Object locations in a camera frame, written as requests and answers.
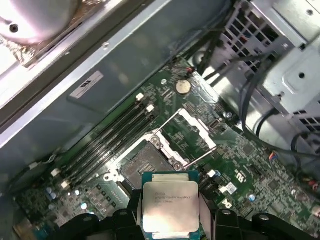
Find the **microchip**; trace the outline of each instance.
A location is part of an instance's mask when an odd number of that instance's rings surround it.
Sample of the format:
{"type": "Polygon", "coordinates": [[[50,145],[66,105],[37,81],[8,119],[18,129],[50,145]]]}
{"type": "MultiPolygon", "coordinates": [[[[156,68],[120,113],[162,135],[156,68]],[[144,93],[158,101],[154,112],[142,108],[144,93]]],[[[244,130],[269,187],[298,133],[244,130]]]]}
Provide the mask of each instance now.
{"type": "Polygon", "coordinates": [[[255,149],[250,144],[248,144],[248,145],[244,146],[242,150],[246,155],[250,155],[253,153],[253,151],[255,149]]]}
{"type": "Polygon", "coordinates": [[[268,187],[269,187],[272,191],[274,191],[274,190],[276,190],[276,189],[279,187],[279,183],[278,183],[276,180],[273,180],[272,182],[270,182],[270,183],[268,184],[268,187]]]}
{"type": "Polygon", "coordinates": [[[146,233],[192,233],[199,229],[199,186],[194,181],[150,181],[143,185],[146,233]]]}
{"type": "Polygon", "coordinates": [[[174,171],[152,143],[148,143],[138,154],[123,166],[121,174],[135,189],[141,189],[142,173],[174,171]]]}

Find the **screw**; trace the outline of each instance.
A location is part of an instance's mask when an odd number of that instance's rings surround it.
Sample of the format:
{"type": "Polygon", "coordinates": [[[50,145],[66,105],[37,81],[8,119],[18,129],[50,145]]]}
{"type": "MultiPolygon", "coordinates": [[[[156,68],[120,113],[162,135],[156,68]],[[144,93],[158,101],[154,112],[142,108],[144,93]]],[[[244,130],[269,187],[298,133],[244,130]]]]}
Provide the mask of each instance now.
{"type": "Polygon", "coordinates": [[[108,50],[109,43],[108,43],[108,42],[104,42],[104,43],[102,44],[102,47],[103,47],[103,50],[108,50]]]}
{"type": "Polygon", "coordinates": [[[231,215],[231,212],[229,210],[222,210],[222,213],[224,215],[231,215]]]}
{"type": "Polygon", "coordinates": [[[180,163],[175,163],[175,164],[173,165],[173,168],[174,168],[176,171],[178,171],[178,170],[181,169],[181,164],[180,164],[180,163]]]}
{"type": "Polygon", "coordinates": [[[259,218],[263,221],[268,221],[269,220],[269,217],[266,216],[266,215],[260,215],[259,218]]]}
{"type": "Polygon", "coordinates": [[[154,136],[153,138],[151,138],[151,142],[153,144],[156,144],[158,142],[158,138],[156,136],[154,136]]]}
{"type": "Polygon", "coordinates": [[[225,113],[223,113],[223,116],[225,119],[230,119],[230,118],[232,118],[233,115],[231,112],[225,112],[225,113]]]}
{"type": "Polygon", "coordinates": [[[162,84],[162,85],[166,85],[167,82],[168,82],[167,79],[162,79],[162,80],[161,80],[161,84],[162,84]]]}
{"type": "Polygon", "coordinates": [[[13,34],[15,34],[19,31],[19,27],[17,24],[11,24],[9,29],[10,29],[10,32],[12,32],[13,34]]]}
{"type": "Polygon", "coordinates": [[[314,11],[312,11],[311,9],[307,10],[306,13],[309,15],[309,16],[312,16],[314,14],[314,11]]]}

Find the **capacitor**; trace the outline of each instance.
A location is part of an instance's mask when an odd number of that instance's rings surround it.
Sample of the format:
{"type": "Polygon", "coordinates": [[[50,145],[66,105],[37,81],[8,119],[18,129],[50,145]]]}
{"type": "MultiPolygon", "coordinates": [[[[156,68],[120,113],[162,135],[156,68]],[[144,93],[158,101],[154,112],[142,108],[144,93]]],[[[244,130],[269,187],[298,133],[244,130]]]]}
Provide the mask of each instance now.
{"type": "Polygon", "coordinates": [[[250,194],[250,195],[248,196],[248,199],[249,199],[249,201],[250,201],[251,203],[253,203],[253,202],[256,200],[256,195],[250,194]]]}
{"type": "Polygon", "coordinates": [[[55,200],[57,198],[57,194],[53,191],[51,194],[50,194],[52,200],[55,200]]]}
{"type": "Polygon", "coordinates": [[[49,210],[53,211],[55,208],[56,208],[55,205],[53,205],[53,204],[50,204],[50,205],[49,205],[49,210]]]}
{"type": "Polygon", "coordinates": [[[88,205],[84,202],[81,204],[81,209],[86,210],[88,208],[88,205]]]}
{"type": "Polygon", "coordinates": [[[51,194],[53,192],[52,187],[47,187],[45,190],[48,194],[51,194]]]}
{"type": "Polygon", "coordinates": [[[317,205],[313,207],[311,212],[314,216],[316,216],[317,218],[320,218],[320,206],[317,205]]]}
{"type": "Polygon", "coordinates": [[[296,194],[295,196],[295,199],[297,199],[299,202],[308,202],[309,201],[309,198],[302,192],[296,194]]]}
{"type": "Polygon", "coordinates": [[[179,80],[176,82],[175,90],[178,94],[186,95],[191,91],[191,83],[188,80],[179,80]]]}

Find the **metal panel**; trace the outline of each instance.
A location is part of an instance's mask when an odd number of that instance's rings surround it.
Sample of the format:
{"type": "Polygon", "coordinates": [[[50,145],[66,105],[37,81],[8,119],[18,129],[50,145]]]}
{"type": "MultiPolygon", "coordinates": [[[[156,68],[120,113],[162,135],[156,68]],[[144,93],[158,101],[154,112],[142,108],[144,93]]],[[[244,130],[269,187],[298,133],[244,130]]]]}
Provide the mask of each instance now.
{"type": "Polygon", "coordinates": [[[320,13],[306,0],[278,0],[273,8],[306,40],[320,33],[320,13]]]}
{"type": "Polygon", "coordinates": [[[70,148],[227,7],[225,0],[153,2],[0,135],[0,171],[70,148]],[[96,71],[104,78],[70,97],[96,71]]]}
{"type": "MultiPolygon", "coordinates": [[[[204,76],[210,74],[214,69],[221,66],[223,62],[228,62],[226,60],[232,58],[237,58],[239,56],[244,57],[243,55],[248,56],[249,54],[256,55],[259,51],[261,53],[270,53],[274,51],[277,55],[283,56],[287,51],[294,49],[294,45],[289,41],[289,39],[281,34],[279,34],[278,38],[273,39],[273,41],[271,41],[268,34],[264,34],[263,37],[258,37],[259,34],[263,34],[263,29],[266,27],[268,20],[265,18],[261,18],[259,20],[253,19],[254,16],[252,16],[251,9],[247,7],[244,9],[241,9],[241,7],[237,8],[237,12],[232,16],[227,25],[226,33],[221,38],[224,41],[224,48],[218,48],[216,50],[211,59],[211,67],[205,72],[204,76]],[[258,29],[256,26],[252,28],[251,25],[256,25],[254,23],[257,22],[260,24],[257,26],[258,29]]],[[[250,62],[239,62],[239,64],[229,70],[225,77],[214,87],[214,90],[236,111],[239,109],[239,92],[247,82],[247,77],[255,73],[255,71],[253,71],[255,70],[253,66],[256,67],[257,62],[254,62],[253,64],[250,62]]],[[[218,75],[208,80],[208,83],[211,84],[217,77],[218,75]]],[[[300,121],[296,121],[292,115],[287,115],[286,109],[280,104],[280,98],[276,96],[275,93],[270,94],[270,92],[264,89],[264,87],[256,90],[252,96],[247,116],[247,125],[250,129],[255,131],[257,123],[259,123],[261,117],[274,107],[284,113],[284,115],[279,114],[277,116],[270,117],[263,125],[260,137],[262,140],[269,142],[272,145],[283,149],[290,149],[293,137],[307,129],[300,121]]],[[[313,152],[311,146],[308,145],[306,141],[299,139],[297,144],[300,151],[313,152]]],[[[286,165],[295,164],[294,158],[287,155],[282,156],[281,160],[284,160],[284,164],[286,165]]],[[[307,164],[308,162],[308,159],[304,159],[303,164],[307,164]]],[[[308,166],[306,171],[314,173],[318,169],[320,169],[320,162],[315,165],[312,164],[312,167],[308,166]]]]}
{"type": "Polygon", "coordinates": [[[293,49],[267,76],[264,87],[276,96],[290,114],[304,110],[310,102],[320,101],[318,72],[320,38],[303,51],[293,49]]]}

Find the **ventilation holes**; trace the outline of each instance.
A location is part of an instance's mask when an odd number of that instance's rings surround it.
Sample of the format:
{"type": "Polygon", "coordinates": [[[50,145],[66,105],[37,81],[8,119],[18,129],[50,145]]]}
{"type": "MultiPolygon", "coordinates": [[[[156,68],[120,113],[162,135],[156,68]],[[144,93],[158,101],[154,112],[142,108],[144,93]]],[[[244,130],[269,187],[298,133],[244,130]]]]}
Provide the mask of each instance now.
{"type": "MultiPolygon", "coordinates": [[[[238,15],[225,31],[224,36],[229,40],[227,44],[240,58],[262,53],[259,48],[255,48],[252,53],[246,48],[246,44],[251,38],[257,39],[265,47],[270,46],[279,38],[279,35],[263,19],[258,18],[252,12],[245,12],[243,8],[239,9],[238,15]]],[[[246,65],[251,69],[250,72],[245,73],[248,76],[259,70],[261,62],[258,60],[250,61],[246,62],[246,65]]]]}

